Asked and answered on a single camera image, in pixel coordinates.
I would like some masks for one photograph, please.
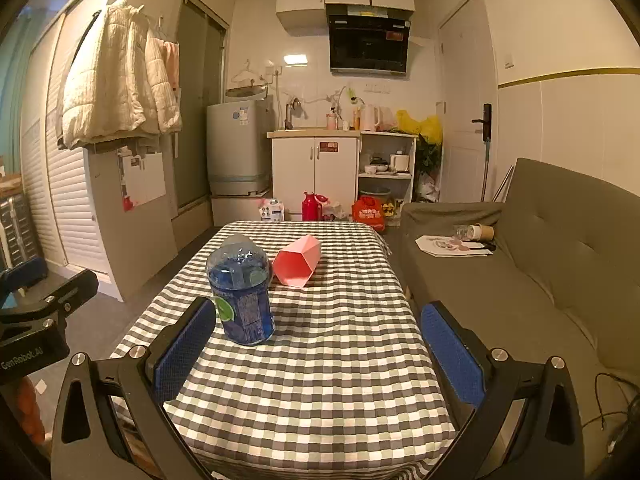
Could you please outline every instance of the pink towel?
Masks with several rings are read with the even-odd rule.
[[[169,83],[174,90],[180,86],[180,47],[177,43],[163,41],[156,38],[162,59],[164,60],[164,68],[166,70]]]

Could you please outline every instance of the washing machine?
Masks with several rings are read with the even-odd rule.
[[[207,173],[213,196],[259,194],[271,183],[272,97],[266,87],[228,90],[207,107]]]

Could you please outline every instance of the gray sofa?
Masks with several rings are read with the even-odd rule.
[[[493,225],[497,249],[435,258],[415,239],[453,226]],[[640,383],[640,197],[602,180],[520,158],[501,203],[418,204],[402,210],[401,261],[418,307],[440,300],[487,348],[515,359],[566,361],[582,423],[598,416],[594,379]],[[632,391],[601,376],[604,412],[625,411]],[[583,429],[585,472],[606,455],[626,417]]]

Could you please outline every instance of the floor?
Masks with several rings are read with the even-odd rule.
[[[110,296],[98,293],[67,319],[65,333],[70,348],[69,357],[30,375],[33,384],[38,384],[40,380],[46,384],[46,389],[38,396],[38,405],[47,432],[53,428],[60,388],[69,359],[79,351],[86,352],[92,359],[108,358],[153,298],[218,230],[219,228],[211,228],[198,236],[126,302],[121,303]],[[383,237],[392,251],[389,257],[391,266],[404,286],[398,257],[399,229],[387,228]],[[37,301],[44,298],[63,281],[62,277],[50,274],[46,280],[29,290],[27,299]]]

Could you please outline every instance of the yellow plastic bag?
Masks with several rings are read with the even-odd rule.
[[[406,110],[396,112],[398,128],[409,134],[421,135],[430,144],[442,143],[442,125],[438,116],[431,115],[422,122],[412,119]]]

